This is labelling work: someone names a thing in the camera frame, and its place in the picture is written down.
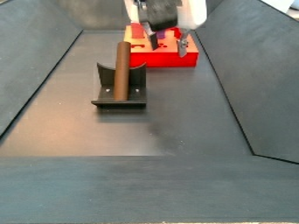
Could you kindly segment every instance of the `black holder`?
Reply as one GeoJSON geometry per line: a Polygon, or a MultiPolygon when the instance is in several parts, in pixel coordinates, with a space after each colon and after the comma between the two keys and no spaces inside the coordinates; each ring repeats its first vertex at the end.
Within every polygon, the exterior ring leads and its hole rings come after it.
{"type": "Polygon", "coordinates": [[[103,109],[124,109],[146,107],[146,64],[130,68],[128,75],[128,99],[115,101],[115,72],[116,69],[98,64],[98,74],[102,88],[98,100],[91,103],[103,109]]]}

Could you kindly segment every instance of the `red box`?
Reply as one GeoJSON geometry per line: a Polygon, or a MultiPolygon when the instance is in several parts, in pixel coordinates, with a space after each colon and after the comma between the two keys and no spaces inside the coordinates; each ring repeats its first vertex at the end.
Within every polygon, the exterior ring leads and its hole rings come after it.
{"type": "Polygon", "coordinates": [[[199,50],[194,43],[192,36],[188,36],[190,44],[187,47],[187,55],[183,58],[178,53],[176,40],[175,30],[167,30],[166,38],[158,39],[159,48],[152,50],[148,39],[132,38],[131,26],[127,26],[124,41],[131,43],[130,66],[139,67],[146,63],[148,67],[196,67],[199,50]]]}

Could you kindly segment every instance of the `brown cylinder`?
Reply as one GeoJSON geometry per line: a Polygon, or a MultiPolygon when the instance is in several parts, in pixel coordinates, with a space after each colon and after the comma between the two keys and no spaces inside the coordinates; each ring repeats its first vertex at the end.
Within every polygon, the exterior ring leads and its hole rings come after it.
{"type": "Polygon", "coordinates": [[[116,47],[115,101],[127,101],[131,43],[123,41],[116,47]]]}

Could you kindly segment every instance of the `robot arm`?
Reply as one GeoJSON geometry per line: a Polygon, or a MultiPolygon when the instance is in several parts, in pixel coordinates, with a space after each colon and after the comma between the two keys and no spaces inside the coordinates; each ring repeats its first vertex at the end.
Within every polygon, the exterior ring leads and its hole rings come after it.
{"type": "Polygon", "coordinates": [[[200,27],[200,25],[204,23],[207,19],[206,0],[124,0],[124,1],[126,1],[126,10],[131,22],[140,23],[143,25],[154,50],[158,47],[158,40],[154,30],[160,31],[163,29],[172,28],[174,26],[178,26],[180,28],[182,37],[178,40],[178,51],[180,56],[183,57],[187,53],[186,46],[188,45],[187,36],[190,34],[190,31],[200,27]]]}

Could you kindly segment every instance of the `gray wall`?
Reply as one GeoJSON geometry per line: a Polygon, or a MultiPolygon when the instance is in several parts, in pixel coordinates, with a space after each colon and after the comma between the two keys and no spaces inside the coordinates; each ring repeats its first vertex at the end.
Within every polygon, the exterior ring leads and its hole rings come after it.
{"type": "Polygon", "coordinates": [[[123,0],[55,0],[84,30],[124,30],[130,20],[123,0]]]}
{"type": "Polygon", "coordinates": [[[80,31],[52,0],[0,5],[0,135],[80,31]]]}
{"type": "Polygon", "coordinates": [[[254,152],[299,163],[299,23],[226,0],[198,30],[254,152]]]}

